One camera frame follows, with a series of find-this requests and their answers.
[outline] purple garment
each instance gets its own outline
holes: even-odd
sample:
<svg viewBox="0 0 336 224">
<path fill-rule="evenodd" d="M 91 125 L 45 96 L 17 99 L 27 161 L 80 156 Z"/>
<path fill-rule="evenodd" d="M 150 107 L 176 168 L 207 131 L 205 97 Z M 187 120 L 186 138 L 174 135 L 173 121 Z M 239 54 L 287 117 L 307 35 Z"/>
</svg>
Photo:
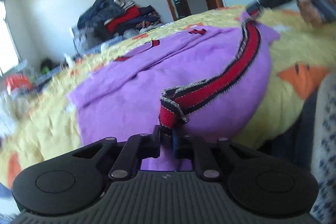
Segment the purple garment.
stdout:
<svg viewBox="0 0 336 224">
<path fill-rule="evenodd" d="M 256 111 L 266 92 L 271 59 L 268 44 L 278 32 L 258 24 L 261 33 L 259 54 L 243 78 L 225 94 L 188 116 L 182 127 L 186 135 L 201 135 L 208 142 L 239 133 Z M 206 29 L 204 35 L 182 31 L 160 39 L 150 48 L 144 44 L 123 62 L 111 62 L 94 73 L 68 95 L 78 108 L 83 145 L 105 137 L 119 142 L 131 135 L 152 133 L 159 124 L 161 91 L 177 85 L 218 75 L 236 55 L 241 41 L 240 28 Z M 145 170 L 176 170 L 178 161 L 171 151 L 161 148 L 159 159 L 146 159 Z"/>
</svg>

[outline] yellow blanket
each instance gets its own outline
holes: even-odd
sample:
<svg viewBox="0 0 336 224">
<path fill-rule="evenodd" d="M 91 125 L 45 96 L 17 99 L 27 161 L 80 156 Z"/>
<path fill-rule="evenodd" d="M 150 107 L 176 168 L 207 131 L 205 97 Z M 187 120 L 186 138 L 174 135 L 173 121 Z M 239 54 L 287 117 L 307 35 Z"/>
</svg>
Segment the yellow blanket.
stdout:
<svg viewBox="0 0 336 224">
<path fill-rule="evenodd" d="M 85 80 L 89 72 L 151 39 L 195 24 L 239 26 L 242 10 L 243 7 L 230 7 L 184 18 L 86 57 L 75 68 L 55 76 L 33 104 L 29 117 L 20 123 L 13 136 L 3 141 L 0 182 L 10 187 L 22 169 L 81 145 L 76 111 L 69 106 L 65 95 Z M 298 14 L 289 11 L 268 10 L 260 21 L 287 30 L 270 47 L 273 67 L 266 95 L 246 128 L 235 138 L 253 148 L 285 132 L 299 116 L 304 99 L 318 86 L 327 68 L 336 65 L 335 25 L 312 29 Z"/>
</svg>

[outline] ribbed gray surface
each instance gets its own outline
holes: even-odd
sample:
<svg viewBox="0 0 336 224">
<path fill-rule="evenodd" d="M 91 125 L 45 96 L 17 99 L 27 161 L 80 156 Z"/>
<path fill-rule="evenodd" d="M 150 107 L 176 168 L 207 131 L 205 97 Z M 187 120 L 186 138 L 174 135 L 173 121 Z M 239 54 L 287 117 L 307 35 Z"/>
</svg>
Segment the ribbed gray surface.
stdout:
<svg viewBox="0 0 336 224">
<path fill-rule="evenodd" d="M 23 213 L 13 221 L 13 224 L 107 223 L 317 224 L 309 214 L 286 220 L 255 216 L 236 206 L 219 184 L 206 183 L 194 172 L 146 171 L 139 171 L 133 180 L 112 183 L 100 201 L 80 213 L 51 218 Z"/>
</svg>

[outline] bed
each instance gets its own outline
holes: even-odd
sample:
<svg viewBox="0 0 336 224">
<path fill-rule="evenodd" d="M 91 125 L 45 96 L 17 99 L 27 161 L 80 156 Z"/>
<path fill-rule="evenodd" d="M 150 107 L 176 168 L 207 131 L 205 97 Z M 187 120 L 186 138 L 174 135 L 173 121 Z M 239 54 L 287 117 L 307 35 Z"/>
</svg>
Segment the bed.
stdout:
<svg viewBox="0 0 336 224">
<path fill-rule="evenodd" d="M 3 141 L 0 182 L 10 188 L 22 169 L 81 146 L 76 110 L 66 95 L 90 72 L 145 42 L 196 25 L 239 26 L 242 11 L 242 6 L 234 6 L 189 16 L 125 40 L 100 54 L 88 55 L 75 68 L 61 71 L 39 94 L 16 133 Z M 270 46 L 273 64 L 264 99 L 245 128 L 234 137 L 236 142 L 255 149 L 295 123 L 305 99 L 336 65 L 334 25 L 312 29 L 298 13 L 288 10 L 267 10 L 260 21 L 279 31 L 281 38 Z"/>
</svg>

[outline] window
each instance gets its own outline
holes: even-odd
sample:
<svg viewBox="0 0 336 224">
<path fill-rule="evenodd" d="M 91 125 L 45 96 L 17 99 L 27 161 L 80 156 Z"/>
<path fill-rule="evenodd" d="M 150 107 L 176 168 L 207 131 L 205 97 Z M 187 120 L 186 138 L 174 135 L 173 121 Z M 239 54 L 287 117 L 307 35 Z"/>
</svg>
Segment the window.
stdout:
<svg viewBox="0 0 336 224">
<path fill-rule="evenodd" d="M 19 59 L 6 22 L 4 0 L 0 0 L 0 76 L 18 65 Z"/>
</svg>

